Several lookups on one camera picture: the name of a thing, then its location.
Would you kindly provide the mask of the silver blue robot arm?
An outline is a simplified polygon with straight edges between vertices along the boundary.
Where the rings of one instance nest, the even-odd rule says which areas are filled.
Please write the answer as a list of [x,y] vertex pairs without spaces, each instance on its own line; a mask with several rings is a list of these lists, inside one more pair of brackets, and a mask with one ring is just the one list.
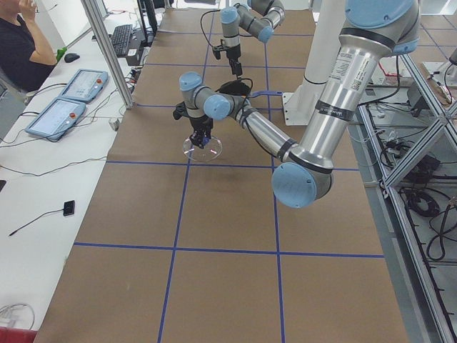
[[226,52],[231,72],[239,78],[242,66],[241,40],[239,29],[266,44],[285,18],[285,9],[281,1],[247,1],[247,5],[235,4],[220,12],[220,22],[223,38],[218,46],[212,48],[216,59],[221,58],[221,52]]
[[300,141],[273,125],[247,98],[213,91],[193,71],[179,79],[183,100],[173,116],[190,121],[191,143],[204,148],[214,121],[234,119],[279,159],[271,184],[276,198],[288,207],[307,207],[329,192],[333,153],[379,61],[417,46],[419,1],[347,1],[344,10],[341,48]]

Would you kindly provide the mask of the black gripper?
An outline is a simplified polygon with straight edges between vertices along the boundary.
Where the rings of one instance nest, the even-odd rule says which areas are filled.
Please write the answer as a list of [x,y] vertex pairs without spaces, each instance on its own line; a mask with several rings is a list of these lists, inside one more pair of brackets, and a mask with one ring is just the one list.
[[205,147],[211,141],[211,131],[214,127],[213,119],[208,116],[191,117],[190,123],[194,130],[190,136],[191,143],[197,147]]
[[241,57],[241,46],[236,45],[227,48],[226,56],[229,60],[232,74],[242,75],[242,66],[238,59]]

